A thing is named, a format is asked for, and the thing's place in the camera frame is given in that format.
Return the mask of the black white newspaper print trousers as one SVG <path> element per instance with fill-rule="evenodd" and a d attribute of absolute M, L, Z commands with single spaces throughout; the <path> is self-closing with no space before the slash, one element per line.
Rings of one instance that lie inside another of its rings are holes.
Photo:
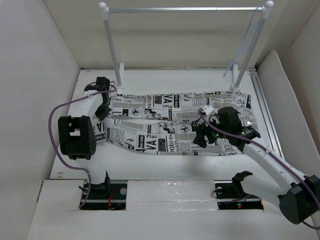
<path fill-rule="evenodd" d="M 259 131 L 251 96 L 239 91 L 189 92 L 154 95 L 118 95 L 109 101 L 111 111 L 101 124 L 94 120 L 98 142 L 150 155 L 228 156 L 240 151 L 225 138 L 202 148 L 193 143 L 196 127 L 203 121 L 198 110 L 204 105 L 216 111 L 233 107 L 242 124 Z"/>

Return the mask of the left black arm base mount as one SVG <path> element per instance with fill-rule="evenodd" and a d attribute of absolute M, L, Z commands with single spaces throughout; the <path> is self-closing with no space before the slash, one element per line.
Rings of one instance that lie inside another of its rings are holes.
<path fill-rule="evenodd" d="M 86 211 L 123 211 L 126 209 L 128 181 L 111 180 L 106 173 L 104 182 L 89 184 L 86 182 L 79 189 L 82 191 L 79 208 Z"/>

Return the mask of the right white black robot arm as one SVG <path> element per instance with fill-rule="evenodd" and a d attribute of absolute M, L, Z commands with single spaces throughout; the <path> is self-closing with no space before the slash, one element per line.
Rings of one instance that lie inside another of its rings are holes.
<path fill-rule="evenodd" d="M 231 107 L 215 110 L 204 105 L 197 111 L 203 121 L 196 127 L 193 143 L 206 148 L 217 139 L 227 139 L 242 154 L 254 160 L 274 180 L 274 184 L 243 171 L 232 178 L 231 191 L 237 197 L 249 193 L 278 207 L 292 224 L 315 229 L 306 219 L 320 211 L 320 179 L 308 176 L 290 165 L 263 144 L 261 135 L 250 124 L 242 124 L 239 112 Z"/>

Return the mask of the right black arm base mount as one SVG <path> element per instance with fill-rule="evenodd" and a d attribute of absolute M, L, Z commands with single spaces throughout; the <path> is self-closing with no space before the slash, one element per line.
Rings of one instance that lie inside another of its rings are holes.
<path fill-rule="evenodd" d="M 264 210 L 262 200 L 243 190 L 241 182 L 253 174 L 237 173 L 231 180 L 216 180 L 211 196 L 217 200 L 218 210 Z"/>

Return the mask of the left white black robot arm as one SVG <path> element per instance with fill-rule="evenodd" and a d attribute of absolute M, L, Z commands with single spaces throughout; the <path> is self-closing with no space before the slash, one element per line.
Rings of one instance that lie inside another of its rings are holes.
<path fill-rule="evenodd" d="M 112 189 L 107 172 L 99 167 L 97 160 L 92 159 L 97 149 L 94 120 L 103 124 L 109 115 L 110 91 L 110 80 L 97 77 L 94 83 L 84 88 L 83 97 L 71 114 L 58 119 L 61 153 L 79 161 L 79 167 L 90 174 L 90 189 L 103 199 L 111 194 Z"/>

